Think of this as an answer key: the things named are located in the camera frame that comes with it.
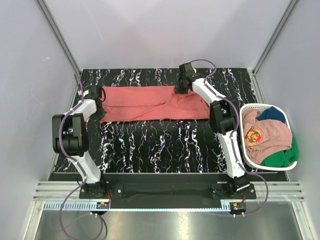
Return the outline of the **red t-shirt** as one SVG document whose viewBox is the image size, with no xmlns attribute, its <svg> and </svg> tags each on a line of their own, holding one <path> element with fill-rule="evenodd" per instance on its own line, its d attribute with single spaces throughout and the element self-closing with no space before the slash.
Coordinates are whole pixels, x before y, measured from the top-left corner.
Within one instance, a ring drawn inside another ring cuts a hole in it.
<svg viewBox="0 0 320 240">
<path fill-rule="evenodd" d="M 105 86 L 104 122 L 203 120 L 210 110 L 198 94 L 178 94 L 174 86 Z"/>
</svg>

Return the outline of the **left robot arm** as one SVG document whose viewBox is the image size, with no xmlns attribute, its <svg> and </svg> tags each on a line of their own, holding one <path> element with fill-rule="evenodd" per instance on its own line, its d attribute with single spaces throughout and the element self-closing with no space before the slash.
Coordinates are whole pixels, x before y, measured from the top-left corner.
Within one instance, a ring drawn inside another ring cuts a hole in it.
<svg viewBox="0 0 320 240">
<path fill-rule="evenodd" d="M 92 85 L 80 96 L 76 106 L 52 117 L 52 147 L 79 172 L 82 178 L 79 197 L 101 199 L 108 194 L 108 184 L 89 153 L 87 122 L 90 119 L 99 121 L 105 116 L 102 103 L 106 93 L 101 86 Z"/>
</svg>

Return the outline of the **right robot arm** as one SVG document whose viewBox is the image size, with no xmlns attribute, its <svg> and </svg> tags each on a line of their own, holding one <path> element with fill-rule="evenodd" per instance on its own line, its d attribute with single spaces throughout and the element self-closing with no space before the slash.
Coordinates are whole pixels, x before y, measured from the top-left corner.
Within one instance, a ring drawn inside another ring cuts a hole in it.
<svg viewBox="0 0 320 240">
<path fill-rule="evenodd" d="M 205 101 L 209 107 L 210 127 L 217 134 L 225 155 L 227 175 L 230 180 L 219 190 L 212 191 L 220 197 L 228 194 L 232 198 L 239 198 L 244 194 L 245 188 L 250 186 L 238 145 L 239 111 L 232 100 L 208 82 L 208 78 L 214 73 L 203 77 L 193 68 L 192 62 L 181 64 L 179 71 L 174 91 L 178 94 L 193 91 Z"/>
</svg>

